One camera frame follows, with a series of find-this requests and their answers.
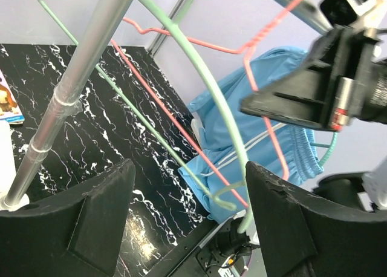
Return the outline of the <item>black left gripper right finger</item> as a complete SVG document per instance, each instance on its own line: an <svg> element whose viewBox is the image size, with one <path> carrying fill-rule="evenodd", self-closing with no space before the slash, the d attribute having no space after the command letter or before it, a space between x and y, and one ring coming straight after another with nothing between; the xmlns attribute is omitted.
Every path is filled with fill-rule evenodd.
<svg viewBox="0 0 387 277"><path fill-rule="evenodd" d="M247 163L250 207L268 276L386 275L386 212L362 208L362 175L331 175L309 192Z"/></svg>

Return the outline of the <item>light blue shorts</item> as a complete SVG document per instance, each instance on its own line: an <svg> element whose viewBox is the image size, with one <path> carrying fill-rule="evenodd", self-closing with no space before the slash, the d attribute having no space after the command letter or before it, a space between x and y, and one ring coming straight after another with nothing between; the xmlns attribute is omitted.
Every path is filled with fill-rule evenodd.
<svg viewBox="0 0 387 277"><path fill-rule="evenodd" d="M273 48L256 59L250 66L259 89L279 80L299 67L305 60L307 51L297 47ZM259 163L272 173L282 176L282 166L268 134L263 118L243 114L239 110L240 101L252 93L245 68L241 67L218 82L229 105L244 142L249 160ZM199 116L200 147L207 158L220 171L230 184L242 180L238 157L232 145L229 132L221 114L208 91L202 92L188 105L188 110ZM323 173L317 156L314 132L300 126L271 122L276 138L289 170L289 182L300 186L305 181ZM234 216L235 212L215 204L190 176L197 178L215 194L224 188L212 168L198 155L178 170L184 181L209 213L209 219L222 223Z"/></svg>

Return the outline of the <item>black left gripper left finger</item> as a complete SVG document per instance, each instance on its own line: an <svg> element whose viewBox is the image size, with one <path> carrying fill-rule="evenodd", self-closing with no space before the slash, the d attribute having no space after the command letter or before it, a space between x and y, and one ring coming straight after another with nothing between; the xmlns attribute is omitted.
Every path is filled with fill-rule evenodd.
<svg viewBox="0 0 387 277"><path fill-rule="evenodd" d="M135 166L100 175L14 212L1 212L1 276L114 276Z"/></svg>

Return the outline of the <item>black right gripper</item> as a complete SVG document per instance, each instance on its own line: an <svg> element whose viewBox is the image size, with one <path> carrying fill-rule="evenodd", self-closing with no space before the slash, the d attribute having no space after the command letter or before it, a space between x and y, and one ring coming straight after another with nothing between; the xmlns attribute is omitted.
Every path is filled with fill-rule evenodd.
<svg viewBox="0 0 387 277"><path fill-rule="evenodd" d="M290 74L243 98L240 111L320 131L353 118L386 123L386 62L375 62L376 36L335 26Z"/></svg>

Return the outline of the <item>teal plastic hanger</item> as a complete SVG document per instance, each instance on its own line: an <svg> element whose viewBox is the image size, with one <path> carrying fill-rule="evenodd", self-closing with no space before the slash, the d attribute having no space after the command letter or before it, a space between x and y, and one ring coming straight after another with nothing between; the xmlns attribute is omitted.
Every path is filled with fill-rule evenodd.
<svg viewBox="0 0 387 277"><path fill-rule="evenodd" d="M331 138L330 144L323 144L323 143L312 143L311 144L312 147L315 147L315 148L325 148L326 149L324 155L319 160L319 165L320 166L324 166L325 163L331 157L331 155L332 155L332 153L334 151L334 148L336 147L337 136L338 136L337 132L333 132L332 133L332 138Z"/></svg>

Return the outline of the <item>mint green hanger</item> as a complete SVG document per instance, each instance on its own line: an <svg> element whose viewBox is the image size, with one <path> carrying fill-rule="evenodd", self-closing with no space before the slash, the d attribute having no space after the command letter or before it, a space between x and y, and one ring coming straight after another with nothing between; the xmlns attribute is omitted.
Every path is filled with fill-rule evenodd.
<svg viewBox="0 0 387 277"><path fill-rule="evenodd" d="M237 124L232 115L232 112L224 98L220 87L216 83L215 78L212 76L210 70L207 65L204 63L201 56L198 54L196 49L194 49L193 45L189 43L187 37L183 34L183 32L178 28L178 25L173 23L171 19L162 11L152 0L138 0L148 11L150 11L155 18L163 24L163 26L167 29L168 32L175 39L176 43L181 47L182 51L191 61L192 65L195 67L198 74L201 76L203 82L206 84L207 89L209 90L212 99L214 100L216 106L218 107L220 114L227 126L227 130L232 139L233 147L235 149L236 155L238 157L239 165L242 173L242 180L235 184L225 183L225 188L218 191L217 195L212 196L212 200L217 205L221 205L220 195L231 191L234 196L245 206L246 214L241 221L241 224L238 227L238 232L243 233L247 230L250 223L253 221L253 213L250 210L250 201L244 200L236 191L239 187L247 187L246 183L246 169L245 165L248 160L247 152L244 147L244 143L239 133Z"/></svg>

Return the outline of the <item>pink wire hanger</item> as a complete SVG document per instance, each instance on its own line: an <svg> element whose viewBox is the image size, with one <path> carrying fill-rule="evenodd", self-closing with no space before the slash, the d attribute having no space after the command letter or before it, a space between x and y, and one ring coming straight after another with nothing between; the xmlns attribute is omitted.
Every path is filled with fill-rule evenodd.
<svg viewBox="0 0 387 277"><path fill-rule="evenodd" d="M305 1L305 0L290 0L288 3L284 3L285 4L284 9L281 10L281 12L278 15L276 15L274 17L274 19L272 19L260 32L258 32L254 37L251 38L251 40L246 42L239 49L235 49L235 50L232 50L232 49L229 49L229 48L227 49L227 48L220 47L220 46L217 46L217 45L214 45L214 44L210 44L208 42L199 41L199 40L193 39L191 37L187 37L187 39L188 39L189 43L194 43L196 45L200 45L200 46L203 46L203 47L206 47L206 48L217 50L217 51L220 51L220 52L223 52L223 53L244 54L243 61L244 61L244 67L245 67L245 70L246 70L246 73L247 73L247 77L249 79L249 82L250 82L250 85L251 85L253 91L257 91L258 87L256 85L255 78L254 78L253 73L252 73L252 69L250 67L250 59L253 56L253 54L255 53L257 45L277 25L279 25L281 23L281 21L286 17L286 15L288 13L293 11L303 1ZM148 28L148 29L143 30L143 29L140 28L140 26L136 22L132 22L128 18L123 18L123 21L128 22L131 25L133 25L140 34L145 34L145 33L149 33L150 31L154 31L154 32L161 33L163 35L167 35L167 36L171 36L172 37L170 32L168 32L166 30L162 30L160 28ZM130 70L134 73L134 75L137 77L137 79L140 81L140 83L146 88L148 93L154 98L154 100L157 102L159 107L165 112L165 114L169 117L169 119L172 121L172 123L179 129L179 131L186 138L186 140L192 145L192 147L197 151L197 153L199 153L199 155L202 156L202 158L205 160L205 162L213 169L215 174L217 174L218 178L224 184L225 183L230 184L224 178L224 176L220 173L220 171L213 165L213 163L207 158L207 156L204 154L204 152L201 150L201 148L199 148L199 146L191 138L191 136L186 132L186 130L179 124L179 122L173 116L173 114L171 114L169 112L169 110L165 107L164 103L156 96L156 94L153 92L153 90L150 88L150 86L147 84L147 82L144 80L144 78L142 78L140 73L135 69L135 67L133 66L131 61L124 54L124 52L119 47L119 45L116 43L116 41L113 40L113 39L111 39L110 41L111 41L112 46L119 53L119 55L125 61L127 66L130 68ZM137 110L135 110L135 108L133 106L131 106L132 104L129 102L129 100L123 94L120 94L119 90L117 90L116 92L117 92L117 94L119 94L121 96L121 98L131 107L131 109L137 115L138 114ZM169 146L169 144L167 144L165 142L164 138L162 136L160 136L156 131L153 131L153 127L147 122L147 120L142 119L142 118L141 118L141 120L143 121L144 125L146 125L148 127L148 129L151 130L152 134L158 139L158 141L169 151L169 153L173 156L173 158L177 162L179 162L180 165L182 165L185 168L185 170L190 174L190 176L196 181L196 184L198 184L200 186L200 188L202 188L204 193L212 200L212 196L213 195L211 195L211 193L209 192L208 188L206 188L202 184L202 182L199 180L199 178L197 178L196 175L186 166L186 164L174 152L174 150ZM281 149L281 147L279 145L279 142L278 142L278 140L276 138L275 132L274 132L272 126L271 126L270 120L268 118L264 117L264 121L265 121L265 124L266 124L266 127L267 127L267 132L268 132L268 134L269 134L269 136L270 136L270 138L272 140L272 143L273 143L273 145L275 147L275 151L276 151L276 153L278 155L278 158L279 158L279 160L281 162L284 179L288 180L289 170L288 170L288 166L287 166L287 163L285 161L284 155L282 153L282 149ZM220 199L220 202L221 202L221 205L220 205L221 207L223 207L223 208L225 208L227 210L236 210L236 206L233 203L226 202L226 201L223 201L221 199Z"/></svg>

